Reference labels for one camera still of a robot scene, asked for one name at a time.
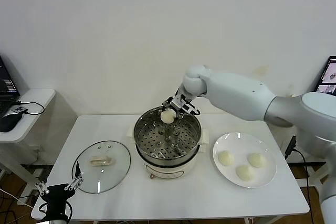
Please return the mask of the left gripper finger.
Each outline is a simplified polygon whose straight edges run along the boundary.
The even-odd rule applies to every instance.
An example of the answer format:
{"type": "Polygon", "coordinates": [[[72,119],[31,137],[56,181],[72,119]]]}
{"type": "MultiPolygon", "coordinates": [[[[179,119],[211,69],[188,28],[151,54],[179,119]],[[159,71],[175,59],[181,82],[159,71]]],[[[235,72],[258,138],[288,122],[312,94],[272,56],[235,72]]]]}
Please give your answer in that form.
{"type": "Polygon", "coordinates": [[[35,184],[35,187],[39,191],[40,195],[45,195],[49,193],[49,189],[43,181],[39,181],[35,184]]]}
{"type": "Polygon", "coordinates": [[[81,170],[80,170],[80,167],[79,167],[79,162],[76,161],[75,178],[73,179],[73,181],[68,186],[65,187],[65,190],[76,191],[83,182],[83,177],[82,177],[81,174],[82,173],[81,173],[81,170]]]}

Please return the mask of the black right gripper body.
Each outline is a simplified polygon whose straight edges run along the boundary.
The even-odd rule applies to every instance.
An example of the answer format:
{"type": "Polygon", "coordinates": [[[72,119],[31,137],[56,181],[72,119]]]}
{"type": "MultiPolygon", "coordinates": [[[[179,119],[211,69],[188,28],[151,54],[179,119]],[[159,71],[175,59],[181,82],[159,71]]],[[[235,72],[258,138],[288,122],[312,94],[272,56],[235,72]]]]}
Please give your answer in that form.
{"type": "Polygon", "coordinates": [[[192,114],[194,109],[183,94],[177,94],[170,102],[171,107],[181,113],[192,114]]]}

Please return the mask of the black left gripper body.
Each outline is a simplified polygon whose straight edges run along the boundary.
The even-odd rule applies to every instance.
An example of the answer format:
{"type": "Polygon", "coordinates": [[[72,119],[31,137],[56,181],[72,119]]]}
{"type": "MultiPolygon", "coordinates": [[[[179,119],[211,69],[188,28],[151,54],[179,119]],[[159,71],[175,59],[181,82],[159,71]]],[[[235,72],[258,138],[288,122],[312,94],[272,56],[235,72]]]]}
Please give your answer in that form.
{"type": "Polygon", "coordinates": [[[48,186],[43,200],[47,203],[46,216],[66,216],[66,202],[75,194],[68,184],[48,186]]]}

